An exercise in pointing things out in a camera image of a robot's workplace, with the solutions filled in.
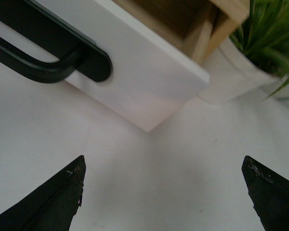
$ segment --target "potted plant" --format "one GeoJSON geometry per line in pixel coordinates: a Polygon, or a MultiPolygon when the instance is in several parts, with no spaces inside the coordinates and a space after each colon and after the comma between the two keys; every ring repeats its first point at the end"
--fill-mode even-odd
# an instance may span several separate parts
{"type": "Polygon", "coordinates": [[[211,83],[199,95],[223,103],[276,80],[289,85],[289,0],[250,0],[249,18],[203,65],[211,83]]]}

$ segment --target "white drawer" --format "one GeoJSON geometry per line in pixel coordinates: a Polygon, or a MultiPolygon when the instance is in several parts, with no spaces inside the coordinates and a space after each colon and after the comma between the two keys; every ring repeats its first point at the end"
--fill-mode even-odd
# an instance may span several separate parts
{"type": "Polygon", "coordinates": [[[67,81],[146,131],[208,84],[201,67],[110,0],[38,2],[96,41],[112,60],[105,82],[78,72],[67,81]]]}

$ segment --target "wooden box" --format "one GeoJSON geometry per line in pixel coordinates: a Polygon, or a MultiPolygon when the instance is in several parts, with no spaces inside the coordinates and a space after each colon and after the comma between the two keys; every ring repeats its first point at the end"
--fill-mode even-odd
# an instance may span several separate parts
{"type": "Polygon", "coordinates": [[[112,0],[198,64],[242,24],[249,0],[112,0]]]}

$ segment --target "white surface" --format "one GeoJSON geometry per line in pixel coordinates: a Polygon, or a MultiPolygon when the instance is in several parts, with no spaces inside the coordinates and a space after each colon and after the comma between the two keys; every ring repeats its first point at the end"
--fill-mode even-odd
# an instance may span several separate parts
{"type": "Polygon", "coordinates": [[[0,213],[83,154],[71,231],[261,231],[244,156],[289,179],[289,110],[264,98],[194,98],[147,133],[67,82],[0,64],[0,213]]]}
{"type": "Polygon", "coordinates": [[[150,131],[193,98],[209,75],[110,0],[38,0],[96,41],[113,74],[94,83],[80,73],[67,81],[150,131]]]}
{"type": "Polygon", "coordinates": [[[226,39],[202,65],[210,74],[210,84],[198,95],[210,103],[224,103],[277,79],[253,65],[226,39]]]}

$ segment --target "green plant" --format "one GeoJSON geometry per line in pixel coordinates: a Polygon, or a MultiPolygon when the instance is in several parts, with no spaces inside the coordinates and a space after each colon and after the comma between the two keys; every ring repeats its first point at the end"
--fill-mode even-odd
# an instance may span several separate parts
{"type": "Polygon", "coordinates": [[[289,0],[250,0],[250,16],[231,36],[257,67],[289,84],[289,0]]]}

